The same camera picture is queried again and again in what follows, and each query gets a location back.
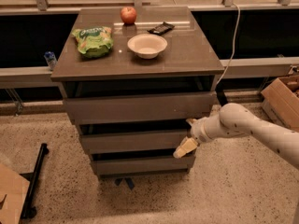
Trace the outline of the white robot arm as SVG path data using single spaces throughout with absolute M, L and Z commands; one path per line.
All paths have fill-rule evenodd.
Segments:
M 190 135 L 184 137 L 174 151 L 176 159 L 218 138 L 252 136 L 299 169 L 299 132 L 260 119 L 243 105 L 229 103 L 214 116 L 186 119 L 186 122 L 191 126 Z

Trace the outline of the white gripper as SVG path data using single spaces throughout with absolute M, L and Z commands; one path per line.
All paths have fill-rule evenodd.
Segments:
M 196 150 L 198 144 L 209 143 L 215 139 L 213 136 L 215 120 L 213 118 L 186 119 L 186 122 L 191 125 L 190 133 L 192 137 L 185 137 L 181 141 L 173 153 L 176 159 L 180 159 Z

